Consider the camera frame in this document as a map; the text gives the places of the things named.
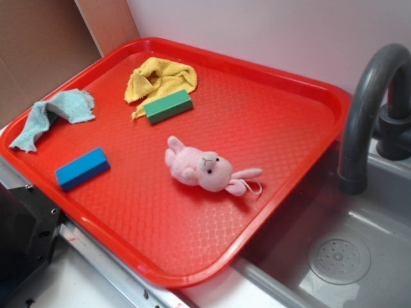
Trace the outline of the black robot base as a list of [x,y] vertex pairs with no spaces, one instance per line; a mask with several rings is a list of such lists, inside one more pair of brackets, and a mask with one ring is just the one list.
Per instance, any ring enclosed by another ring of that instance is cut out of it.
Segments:
[[60,208],[38,188],[1,186],[1,299],[48,267]]

